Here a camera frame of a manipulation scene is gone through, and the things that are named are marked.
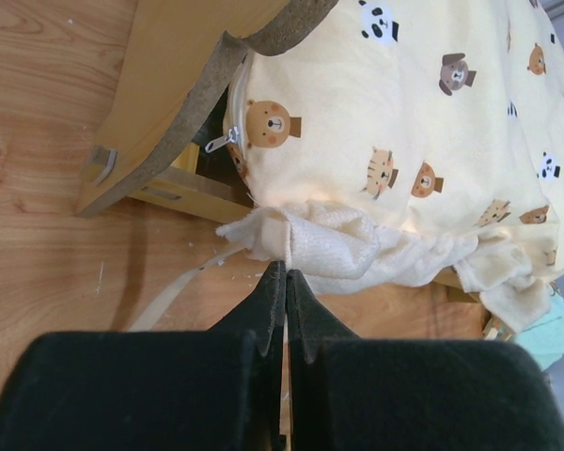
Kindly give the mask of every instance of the bear print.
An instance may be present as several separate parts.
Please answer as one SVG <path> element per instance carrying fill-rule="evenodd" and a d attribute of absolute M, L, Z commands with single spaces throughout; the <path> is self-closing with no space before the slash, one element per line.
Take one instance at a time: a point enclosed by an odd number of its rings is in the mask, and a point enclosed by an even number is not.
<path fill-rule="evenodd" d="M 249 148 L 279 148 L 289 136 L 301 137 L 301 118 L 275 101 L 248 101 L 246 134 Z"/>
<path fill-rule="evenodd" d="M 547 266 L 555 266 L 556 265 L 556 257 L 557 257 L 557 249 L 554 249 L 552 252 L 544 252 L 545 254 L 545 264 Z"/>
<path fill-rule="evenodd" d="M 495 199 L 491 205 L 482 213 L 477 226 L 484 227 L 494 223 L 501 223 L 511 215 L 508 211 L 509 201 Z"/>
<path fill-rule="evenodd" d="M 238 174 L 241 176 L 241 179 L 246 179 L 246 176 L 248 176 L 248 167 L 246 166 L 246 161 L 244 160 L 243 153 L 240 148 L 234 143 L 226 144 L 226 148 L 229 152 L 229 156 L 234 162 L 234 166 L 236 166 Z"/>
<path fill-rule="evenodd" d="M 545 57 L 543 56 L 543 49 L 537 42 L 535 42 L 535 48 L 528 58 L 527 69 L 535 75 L 542 75 L 545 73 Z"/>
<path fill-rule="evenodd" d="M 394 168 L 393 152 L 374 148 L 374 155 L 368 164 L 368 181 L 364 191 L 376 200 L 387 186 L 393 188 L 398 174 L 399 171 Z"/>
<path fill-rule="evenodd" d="M 393 21 L 388 8 L 369 5 L 364 0 L 359 0 L 359 5 L 361 5 L 361 22 L 364 27 L 361 36 L 366 39 L 374 38 L 382 44 L 388 44 L 393 40 L 397 42 L 399 24 Z"/>
<path fill-rule="evenodd" d="M 441 193 L 443 191 L 443 183 L 443 179 L 434 175 L 432 167 L 428 163 L 423 163 L 415 179 L 412 195 L 424 198 L 435 191 Z"/>
<path fill-rule="evenodd" d="M 443 56 L 439 86 L 448 96 L 453 95 L 451 91 L 462 89 L 464 85 L 472 86 L 474 83 L 477 72 L 468 69 L 468 65 L 463 60 L 465 57 L 465 54 L 446 54 Z"/>
<path fill-rule="evenodd" d="M 547 152 L 543 152 L 543 162 L 541 163 L 539 172 L 537 173 L 537 178 L 545 181 L 559 179 L 560 171 L 560 166 L 556 164 L 556 157 L 547 155 Z"/>
<path fill-rule="evenodd" d="M 523 224 L 543 224 L 547 221 L 547 212 L 549 205 L 541 207 L 540 209 L 531 210 L 520 217 L 520 222 Z"/>

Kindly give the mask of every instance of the white cloth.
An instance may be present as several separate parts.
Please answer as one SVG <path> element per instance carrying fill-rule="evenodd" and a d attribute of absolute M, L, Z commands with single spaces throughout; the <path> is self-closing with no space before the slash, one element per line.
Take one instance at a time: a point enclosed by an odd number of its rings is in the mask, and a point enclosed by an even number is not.
<path fill-rule="evenodd" d="M 453 265 L 515 332 L 540 318 L 564 272 L 564 52 L 534 3 L 339 0 L 251 54 L 225 123 L 260 208 L 219 233 L 320 292 Z"/>
<path fill-rule="evenodd" d="M 472 254 L 478 243 L 475 236 L 422 238 L 376 226 L 360 210 L 311 201 L 254 210 L 217 233 L 252 249 L 256 258 L 280 259 L 301 270 L 314 291 L 334 293 L 387 282 L 421 287 Z"/>

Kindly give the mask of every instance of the dog print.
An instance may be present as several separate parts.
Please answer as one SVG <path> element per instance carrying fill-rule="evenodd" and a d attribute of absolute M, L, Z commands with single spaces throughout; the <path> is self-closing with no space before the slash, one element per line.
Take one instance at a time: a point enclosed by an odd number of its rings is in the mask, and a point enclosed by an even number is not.
<path fill-rule="evenodd" d="M 279 148 L 289 136 L 301 137 L 301 118 L 275 101 L 248 101 L 246 134 L 249 148 Z"/>
<path fill-rule="evenodd" d="M 393 21 L 388 8 L 371 5 L 365 0 L 359 0 L 361 5 L 361 22 L 363 29 L 361 36 L 374 39 L 382 44 L 397 42 L 399 24 Z"/>
<path fill-rule="evenodd" d="M 367 191 L 376 200 L 380 194 L 388 188 L 393 188 L 399 171 L 395 169 L 393 152 L 374 148 L 374 155 L 368 164 Z"/>
<path fill-rule="evenodd" d="M 520 217 L 520 222 L 523 224 L 543 224 L 547 221 L 547 212 L 549 211 L 549 205 L 541 207 L 540 209 L 534 209 L 523 214 Z"/>
<path fill-rule="evenodd" d="M 465 54 L 443 56 L 439 87 L 448 96 L 453 95 L 452 91 L 462 89 L 464 86 L 472 86 L 474 83 L 477 72 L 468 69 L 468 64 L 464 61 L 465 57 Z"/>
<path fill-rule="evenodd" d="M 412 195 L 415 197 L 428 197 L 433 192 L 441 193 L 443 191 L 444 180 L 436 177 L 434 170 L 428 163 L 423 163 L 420 171 L 415 179 Z"/>
<path fill-rule="evenodd" d="M 477 222 L 477 226 L 484 227 L 490 224 L 499 224 L 511 213 L 508 211 L 509 201 L 495 199 L 491 205 L 482 213 Z"/>
<path fill-rule="evenodd" d="M 543 49 L 538 43 L 535 43 L 535 47 L 530 53 L 527 69 L 535 75 L 542 75 L 545 73 L 545 57 L 543 56 Z"/>

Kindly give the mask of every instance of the wooden stool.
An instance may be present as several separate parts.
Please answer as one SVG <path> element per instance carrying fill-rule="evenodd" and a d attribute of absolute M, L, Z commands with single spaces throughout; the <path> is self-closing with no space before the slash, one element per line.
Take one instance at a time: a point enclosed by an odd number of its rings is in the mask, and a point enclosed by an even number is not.
<path fill-rule="evenodd" d="M 125 196 L 228 223 L 245 188 L 196 173 L 193 137 L 247 50 L 282 54 L 337 0 L 140 0 L 113 107 L 82 170 L 77 214 Z"/>

